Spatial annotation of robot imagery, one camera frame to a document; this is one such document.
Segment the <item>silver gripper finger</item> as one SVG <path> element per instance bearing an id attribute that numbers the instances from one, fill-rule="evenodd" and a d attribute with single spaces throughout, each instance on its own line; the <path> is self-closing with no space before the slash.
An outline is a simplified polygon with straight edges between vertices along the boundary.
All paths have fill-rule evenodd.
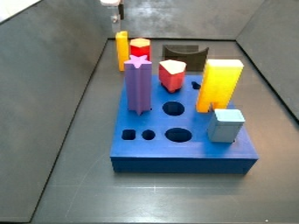
<path id="1" fill-rule="evenodd" d="M 111 10 L 111 24 L 113 24 L 113 32 L 121 32 L 121 21 L 122 21 L 122 15 L 121 10 L 125 6 L 125 0 L 99 0 L 101 4 L 106 6 Z"/>

